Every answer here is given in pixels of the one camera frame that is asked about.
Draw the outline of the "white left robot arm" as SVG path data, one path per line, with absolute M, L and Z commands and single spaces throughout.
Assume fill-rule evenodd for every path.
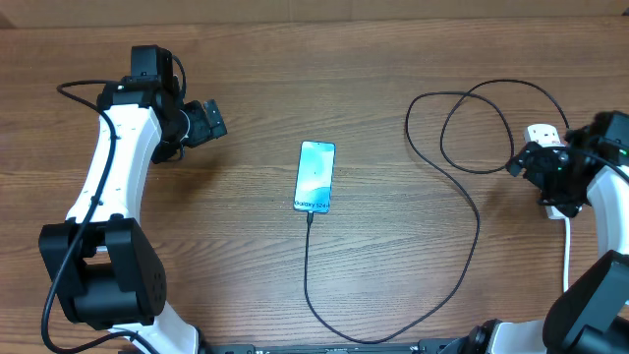
M 209 353 L 202 331 L 167 301 L 160 258 L 141 229 L 140 213 L 150 163 L 162 163 L 226 133 L 213 101 L 185 100 L 185 75 L 148 69 L 103 82 L 91 109 L 100 133 L 86 181 L 62 223 L 43 226 L 39 252 L 51 278 L 41 316 L 44 345 L 52 306 L 66 318 L 103 331 L 74 347 L 79 353 L 115 338 L 141 353 Z

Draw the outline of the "Samsung Galaxy smartphone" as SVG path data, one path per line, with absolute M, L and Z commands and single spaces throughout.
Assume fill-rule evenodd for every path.
M 334 143 L 302 142 L 293 202 L 295 210 L 329 212 L 335 152 Z

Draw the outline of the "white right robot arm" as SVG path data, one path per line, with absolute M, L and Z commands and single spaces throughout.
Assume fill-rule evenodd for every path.
M 447 353 L 625 353 L 628 322 L 628 168 L 624 149 L 527 144 L 507 164 L 539 187 L 561 212 L 595 213 L 599 258 L 542 321 L 489 321 L 445 347 Z

